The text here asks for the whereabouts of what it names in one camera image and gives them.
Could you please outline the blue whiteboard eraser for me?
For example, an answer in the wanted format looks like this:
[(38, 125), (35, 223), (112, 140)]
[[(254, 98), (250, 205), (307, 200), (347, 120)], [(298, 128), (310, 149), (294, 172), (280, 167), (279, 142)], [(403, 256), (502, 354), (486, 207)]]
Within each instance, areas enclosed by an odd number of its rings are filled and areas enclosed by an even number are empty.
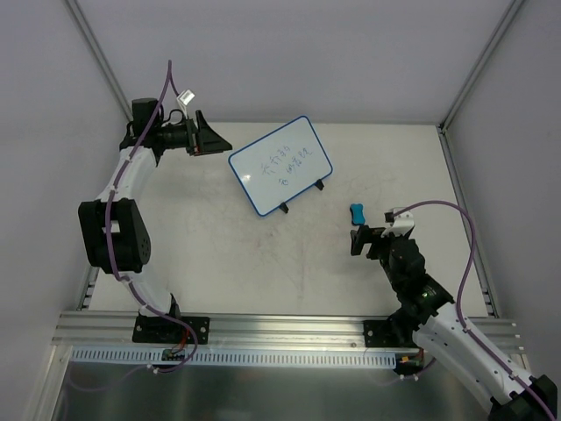
[(364, 215), (364, 205), (362, 203), (352, 203), (350, 205), (352, 226), (361, 226), (366, 223)]

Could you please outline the blue framed whiteboard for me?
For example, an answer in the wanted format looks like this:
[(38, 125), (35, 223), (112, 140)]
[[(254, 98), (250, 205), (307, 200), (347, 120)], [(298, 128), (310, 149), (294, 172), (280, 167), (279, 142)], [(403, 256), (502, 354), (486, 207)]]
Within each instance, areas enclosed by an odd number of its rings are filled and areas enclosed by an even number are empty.
[(235, 151), (228, 163), (261, 217), (285, 208), (333, 172), (314, 126), (304, 115)]

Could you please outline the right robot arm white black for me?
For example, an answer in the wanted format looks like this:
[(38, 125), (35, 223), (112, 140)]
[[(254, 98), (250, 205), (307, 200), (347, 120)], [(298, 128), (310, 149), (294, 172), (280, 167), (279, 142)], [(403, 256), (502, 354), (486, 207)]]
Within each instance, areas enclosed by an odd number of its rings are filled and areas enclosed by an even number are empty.
[(381, 265), (400, 304), (383, 321), (366, 320), (367, 347), (416, 346), (471, 391), (490, 420), (557, 419), (557, 386), (535, 376), (503, 353), (467, 317), (452, 295), (425, 269), (425, 259), (409, 234), (360, 226), (351, 232), (351, 254)]

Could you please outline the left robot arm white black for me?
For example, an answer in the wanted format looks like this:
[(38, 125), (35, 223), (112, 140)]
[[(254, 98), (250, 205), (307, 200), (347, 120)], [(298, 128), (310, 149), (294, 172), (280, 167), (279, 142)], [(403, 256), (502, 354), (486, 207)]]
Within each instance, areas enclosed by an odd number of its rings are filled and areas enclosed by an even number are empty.
[(213, 130), (201, 111), (185, 112), (176, 123), (164, 118), (155, 98), (131, 103), (132, 121), (119, 145), (117, 167), (103, 191), (78, 208), (82, 238), (89, 264), (111, 275), (131, 293), (140, 316), (155, 318), (153, 332), (165, 342), (183, 331), (179, 306), (163, 287), (149, 261), (152, 243), (138, 208), (138, 200), (164, 152), (183, 149), (190, 156), (223, 153), (231, 143)]

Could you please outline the whiteboard stand black white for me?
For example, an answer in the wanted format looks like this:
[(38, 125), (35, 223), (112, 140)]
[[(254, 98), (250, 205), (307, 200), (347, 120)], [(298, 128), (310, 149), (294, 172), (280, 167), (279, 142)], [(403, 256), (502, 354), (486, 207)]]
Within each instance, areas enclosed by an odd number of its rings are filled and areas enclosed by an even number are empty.
[[(318, 179), (318, 180), (315, 182), (314, 186), (315, 186), (317, 189), (319, 189), (320, 191), (323, 191), (323, 189), (324, 189), (323, 180), (322, 180), (322, 179)], [(281, 211), (283, 211), (285, 214), (288, 214), (288, 212), (289, 212), (289, 208), (288, 208), (288, 205), (287, 205), (286, 202), (281, 203), (279, 209), (280, 209)]]

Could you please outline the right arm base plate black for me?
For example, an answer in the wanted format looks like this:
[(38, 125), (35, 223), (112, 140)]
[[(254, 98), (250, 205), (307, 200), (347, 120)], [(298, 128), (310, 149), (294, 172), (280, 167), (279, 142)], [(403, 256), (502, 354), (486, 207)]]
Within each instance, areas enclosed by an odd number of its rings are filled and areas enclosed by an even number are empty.
[(412, 331), (409, 326), (391, 318), (363, 322), (366, 348), (414, 348)]

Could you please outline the left aluminium frame post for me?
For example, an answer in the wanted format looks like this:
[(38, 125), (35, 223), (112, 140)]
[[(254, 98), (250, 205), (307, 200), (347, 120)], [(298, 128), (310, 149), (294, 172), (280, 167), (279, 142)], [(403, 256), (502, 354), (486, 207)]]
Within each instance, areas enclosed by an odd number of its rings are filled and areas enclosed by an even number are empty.
[(127, 121), (131, 121), (132, 111), (129, 101), (80, 2), (77, 0), (62, 0), (62, 3), (74, 22), (78, 33), (80, 33), (86, 48), (89, 50), (124, 118)]

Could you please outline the aluminium frame post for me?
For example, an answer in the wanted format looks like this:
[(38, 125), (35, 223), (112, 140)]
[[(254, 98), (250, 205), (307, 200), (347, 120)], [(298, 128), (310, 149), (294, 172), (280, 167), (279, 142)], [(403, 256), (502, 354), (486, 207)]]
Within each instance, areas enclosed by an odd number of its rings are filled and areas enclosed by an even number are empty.
[(506, 10), (501, 14), (498, 23), (472, 65), (459, 92), (456, 94), (451, 106), (446, 112), (444, 119), (439, 124), (438, 127), (441, 131), (445, 131), (451, 126), (525, 4), (525, 0), (512, 0), (508, 2)]
[(124, 118), (127, 121), (131, 121), (132, 111), (129, 101), (80, 2), (77, 0), (62, 0), (62, 3), (74, 22), (78, 33), (80, 33), (86, 48), (89, 50)]

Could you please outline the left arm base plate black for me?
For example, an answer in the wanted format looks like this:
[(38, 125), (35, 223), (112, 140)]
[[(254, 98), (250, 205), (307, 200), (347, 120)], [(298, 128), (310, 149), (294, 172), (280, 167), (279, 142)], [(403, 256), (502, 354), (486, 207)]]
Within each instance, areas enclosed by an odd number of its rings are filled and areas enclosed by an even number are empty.
[[(210, 318), (182, 316), (181, 321), (196, 334), (199, 344), (206, 345), (209, 336)], [(194, 336), (185, 327), (160, 317), (138, 315), (131, 341), (140, 344), (179, 345), (182, 341), (194, 344)]]

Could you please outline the aluminium mounting rail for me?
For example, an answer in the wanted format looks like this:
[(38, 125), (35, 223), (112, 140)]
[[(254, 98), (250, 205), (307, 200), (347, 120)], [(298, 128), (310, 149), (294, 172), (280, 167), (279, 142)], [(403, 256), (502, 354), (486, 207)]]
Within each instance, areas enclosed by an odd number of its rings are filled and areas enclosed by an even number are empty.
[[(128, 345), (137, 314), (131, 311), (64, 311), (55, 345)], [(364, 350), (363, 318), (209, 314), (212, 348), (311, 351)]]

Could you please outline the right aluminium frame post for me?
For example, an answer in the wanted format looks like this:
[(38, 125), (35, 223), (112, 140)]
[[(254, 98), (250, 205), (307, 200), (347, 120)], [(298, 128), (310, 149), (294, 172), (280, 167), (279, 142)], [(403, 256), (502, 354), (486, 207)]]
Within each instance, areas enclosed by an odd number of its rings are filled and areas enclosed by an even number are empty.
[(508, 2), (506, 10), (501, 14), (498, 23), (472, 65), (459, 92), (456, 94), (451, 106), (446, 112), (444, 119), (439, 124), (438, 127), (441, 131), (445, 131), (451, 126), (525, 4), (525, 0), (512, 0)]

